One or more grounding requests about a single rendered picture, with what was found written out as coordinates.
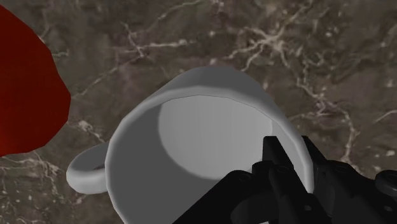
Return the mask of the white mug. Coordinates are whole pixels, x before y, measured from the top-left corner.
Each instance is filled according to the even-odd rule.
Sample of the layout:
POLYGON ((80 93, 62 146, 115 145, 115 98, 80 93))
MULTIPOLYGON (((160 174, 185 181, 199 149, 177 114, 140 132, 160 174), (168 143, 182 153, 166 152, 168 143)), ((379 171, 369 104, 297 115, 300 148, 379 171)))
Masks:
POLYGON ((279 139, 313 192, 303 139, 261 85, 232 67, 197 67, 143 100, 108 142, 75 157, 66 179, 79 193, 108 193, 124 224, 172 224, 227 173, 249 171, 265 136, 279 139))

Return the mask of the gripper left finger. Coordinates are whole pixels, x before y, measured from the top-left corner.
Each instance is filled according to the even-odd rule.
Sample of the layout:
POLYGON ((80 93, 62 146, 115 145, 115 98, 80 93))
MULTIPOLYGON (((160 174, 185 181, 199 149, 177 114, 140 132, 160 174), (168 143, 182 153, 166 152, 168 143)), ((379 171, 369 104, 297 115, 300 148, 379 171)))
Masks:
POLYGON ((267 136, 251 172, 229 172, 173 224, 314 224, 307 196, 278 138, 267 136))

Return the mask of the red rounded object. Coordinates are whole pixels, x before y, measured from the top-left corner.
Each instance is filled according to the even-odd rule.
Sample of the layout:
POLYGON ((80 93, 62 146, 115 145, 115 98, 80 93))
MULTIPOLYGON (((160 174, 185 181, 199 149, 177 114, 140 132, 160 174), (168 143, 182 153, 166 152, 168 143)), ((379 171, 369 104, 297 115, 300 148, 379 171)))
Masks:
POLYGON ((67 122, 70 104, 47 46, 0 5, 0 157, 45 146, 67 122))

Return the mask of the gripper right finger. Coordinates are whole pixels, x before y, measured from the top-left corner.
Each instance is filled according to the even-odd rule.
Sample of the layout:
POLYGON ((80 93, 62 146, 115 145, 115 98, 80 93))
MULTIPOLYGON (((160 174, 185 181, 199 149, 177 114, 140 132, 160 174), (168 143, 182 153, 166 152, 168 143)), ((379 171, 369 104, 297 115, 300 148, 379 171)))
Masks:
POLYGON ((366 178, 351 165, 328 160, 307 137, 314 171, 314 195, 332 224, 397 224, 397 171, 366 178))

